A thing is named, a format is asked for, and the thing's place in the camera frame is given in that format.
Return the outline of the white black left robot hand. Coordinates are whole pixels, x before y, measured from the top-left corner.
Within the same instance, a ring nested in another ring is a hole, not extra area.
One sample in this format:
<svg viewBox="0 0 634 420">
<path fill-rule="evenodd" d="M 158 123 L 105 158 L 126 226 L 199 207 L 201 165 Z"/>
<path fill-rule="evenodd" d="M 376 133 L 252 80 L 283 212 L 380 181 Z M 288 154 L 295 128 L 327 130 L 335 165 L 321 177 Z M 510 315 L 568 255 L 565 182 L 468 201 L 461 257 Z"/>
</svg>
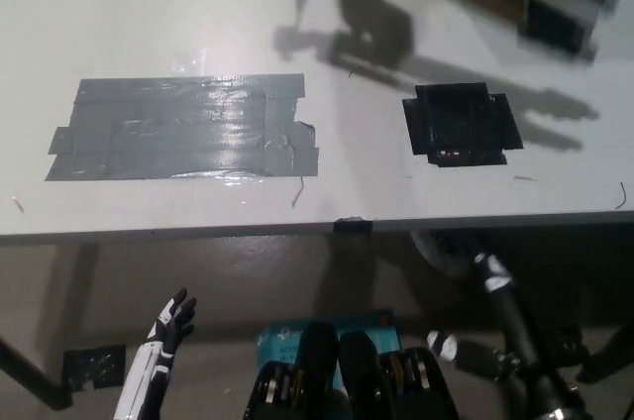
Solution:
<svg viewBox="0 0 634 420">
<path fill-rule="evenodd" d="M 146 341 L 158 344 L 167 359 L 173 357 L 181 342 L 193 332 L 196 304 L 197 299 L 181 288 L 162 308 Z"/>
</svg>

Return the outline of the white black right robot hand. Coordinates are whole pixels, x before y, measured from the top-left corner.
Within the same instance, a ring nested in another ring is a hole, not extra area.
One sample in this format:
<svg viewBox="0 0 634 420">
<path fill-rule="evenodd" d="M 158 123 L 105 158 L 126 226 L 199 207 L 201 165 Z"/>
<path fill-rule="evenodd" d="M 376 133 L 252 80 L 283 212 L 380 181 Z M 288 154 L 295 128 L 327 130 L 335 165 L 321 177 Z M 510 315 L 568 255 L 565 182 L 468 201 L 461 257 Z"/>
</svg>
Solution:
<svg viewBox="0 0 634 420">
<path fill-rule="evenodd" d="M 506 292 L 514 287 L 513 276 L 489 244 L 468 237 L 466 249 L 475 275 L 488 294 Z"/>
</svg>

